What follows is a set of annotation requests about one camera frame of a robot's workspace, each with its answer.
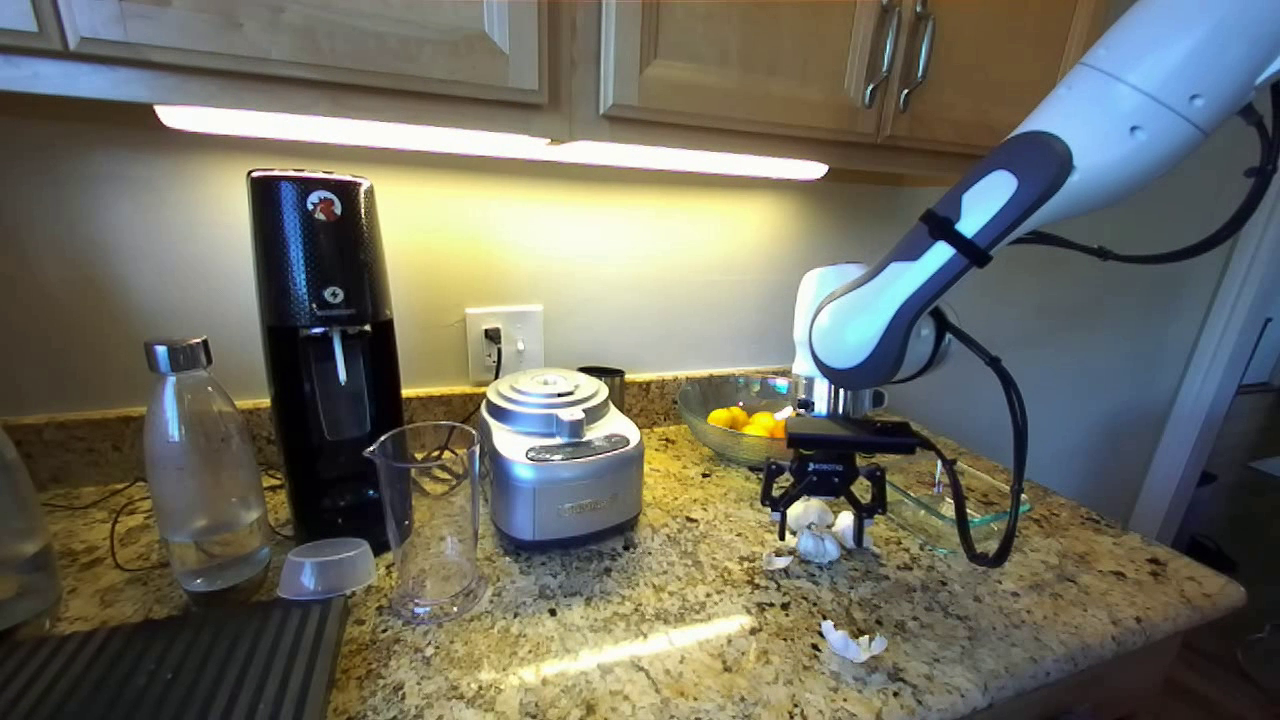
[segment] bottle cap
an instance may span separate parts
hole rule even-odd
[[[146,339],[142,348],[146,348],[146,367],[156,375],[175,375],[175,371],[191,371],[191,367],[208,367],[211,364],[208,336]]]

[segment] glass bottle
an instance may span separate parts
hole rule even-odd
[[[146,339],[156,393],[142,460],[169,569],[186,595],[256,579],[271,562],[258,465],[204,336]]]
[[[58,604],[35,486],[0,427],[0,631]]]

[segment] wall outlet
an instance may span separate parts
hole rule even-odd
[[[467,382],[489,386],[522,367],[545,367],[545,309],[541,303],[474,303],[467,315]]]

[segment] cabinet handle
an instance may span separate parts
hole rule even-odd
[[[930,12],[926,12],[926,0],[917,0],[917,10],[911,10],[908,50],[917,50],[917,66],[911,66],[911,81],[905,81],[905,87],[895,93],[895,111],[908,111],[911,93],[926,77],[926,61],[930,61]]]
[[[891,0],[879,0],[879,12],[877,12],[877,39],[879,39],[879,70],[877,70],[877,77],[864,86],[864,110],[877,110],[877,97],[879,97],[879,87],[883,87],[883,81],[887,81],[887,73],[891,73],[891,61],[895,61],[895,10],[891,10]]]

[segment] beige wall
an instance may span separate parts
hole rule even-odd
[[[1074,234],[1161,248],[1238,194],[1226,131]],[[169,138],[114,120],[0,117],[0,415],[135,410],[142,336],[208,333],[241,402],[262,395],[247,169],[377,180],[404,386],[463,386],[463,303],[541,300],[549,364],[630,371],[787,364],[805,267],[877,262],[935,196],[872,185],[736,185]],[[1003,252],[946,300],[1025,382],[1033,478],[1124,516],[1219,262],[1129,274]],[[972,364],[895,410],[1008,455],[1003,402]]]

